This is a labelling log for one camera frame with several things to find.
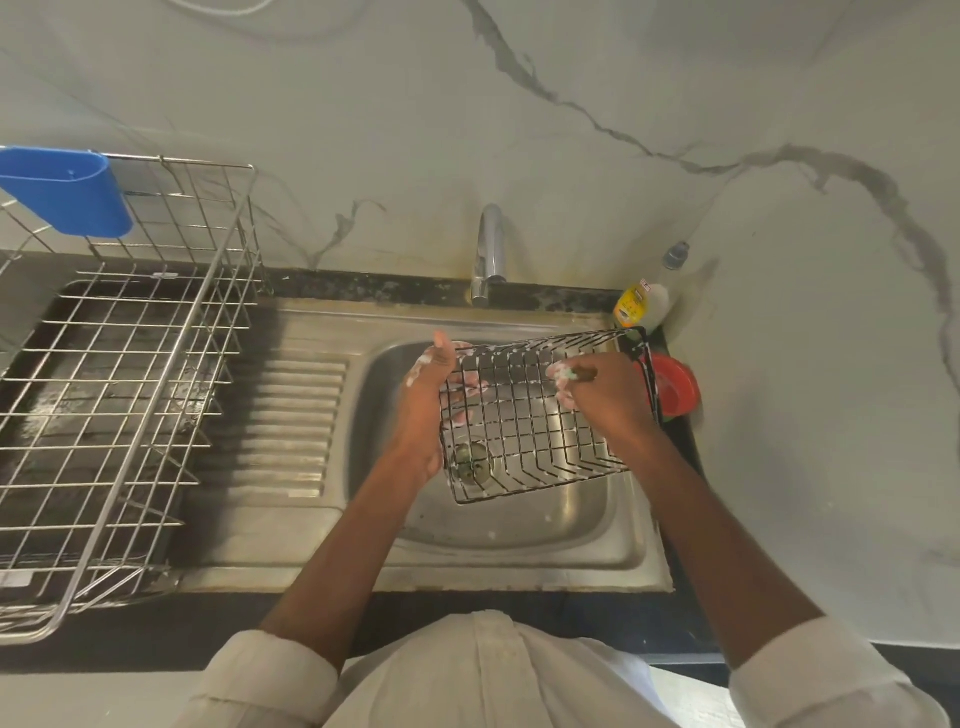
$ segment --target sink drain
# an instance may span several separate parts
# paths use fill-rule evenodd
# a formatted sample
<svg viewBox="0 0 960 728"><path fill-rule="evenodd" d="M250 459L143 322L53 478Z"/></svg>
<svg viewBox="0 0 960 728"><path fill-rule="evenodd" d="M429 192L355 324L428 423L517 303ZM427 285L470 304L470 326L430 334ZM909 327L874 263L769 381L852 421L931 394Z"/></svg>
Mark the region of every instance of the sink drain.
<svg viewBox="0 0 960 728"><path fill-rule="evenodd" d="M490 457L482 443L463 443L453 451L457 475L469 485L483 485L491 478Z"/></svg>

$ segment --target white shirt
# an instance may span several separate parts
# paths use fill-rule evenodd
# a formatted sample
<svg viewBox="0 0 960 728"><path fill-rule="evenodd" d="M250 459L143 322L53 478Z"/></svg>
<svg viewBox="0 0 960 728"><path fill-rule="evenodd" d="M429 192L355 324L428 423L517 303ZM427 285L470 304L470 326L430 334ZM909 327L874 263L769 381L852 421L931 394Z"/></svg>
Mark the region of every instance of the white shirt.
<svg viewBox="0 0 960 728"><path fill-rule="evenodd" d="M731 677L747 726L949 728L943 709L839 622L780 635ZM350 665L301 644L235 635L210 662L179 728L632 726L669 717L634 655L562 640L499 612L454 615Z"/></svg>

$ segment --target kitchen sink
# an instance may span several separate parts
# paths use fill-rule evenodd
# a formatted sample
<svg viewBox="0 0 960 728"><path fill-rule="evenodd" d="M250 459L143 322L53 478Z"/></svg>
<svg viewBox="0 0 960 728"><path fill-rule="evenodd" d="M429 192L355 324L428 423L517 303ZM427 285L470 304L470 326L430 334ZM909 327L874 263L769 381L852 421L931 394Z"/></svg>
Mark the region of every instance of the kitchen sink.
<svg viewBox="0 0 960 728"><path fill-rule="evenodd" d="M508 343L609 328L596 314L271 299L231 362L212 447L189 463L171 547L180 591L280 591L339 520L392 431L399 385L432 332ZM376 588L671 589L629 473L457 504L443 472L418 497Z"/></svg>
<svg viewBox="0 0 960 728"><path fill-rule="evenodd" d="M393 432L400 384L428 346L429 341L419 341L391 347L371 364L350 432L350 497L386 446ZM446 473L441 471L421 491L400 538L498 552L576 543L603 526L612 504L609 490L603 480L588 481L465 506L454 501Z"/></svg>

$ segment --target blue utensil holder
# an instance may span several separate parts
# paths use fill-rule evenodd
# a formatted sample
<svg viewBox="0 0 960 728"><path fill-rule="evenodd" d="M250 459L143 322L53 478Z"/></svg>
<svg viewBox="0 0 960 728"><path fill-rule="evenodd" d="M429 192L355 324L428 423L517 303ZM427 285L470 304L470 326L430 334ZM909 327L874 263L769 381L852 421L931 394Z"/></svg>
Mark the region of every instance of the blue utensil holder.
<svg viewBox="0 0 960 728"><path fill-rule="evenodd" d="M66 235L123 237L133 228L110 161L96 152L8 147L0 187Z"/></svg>

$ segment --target red plate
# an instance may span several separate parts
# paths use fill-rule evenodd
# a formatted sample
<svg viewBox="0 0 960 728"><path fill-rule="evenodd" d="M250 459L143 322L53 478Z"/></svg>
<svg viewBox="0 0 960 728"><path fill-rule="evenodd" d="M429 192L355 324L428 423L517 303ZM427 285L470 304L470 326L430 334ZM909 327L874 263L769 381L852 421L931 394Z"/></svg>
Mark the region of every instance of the red plate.
<svg viewBox="0 0 960 728"><path fill-rule="evenodd" d="M672 356L653 352L654 373L660 392L660 406L664 418L680 417L692 412L700 403L700 387L690 368ZM641 372L640 365L634 362Z"/></svg>

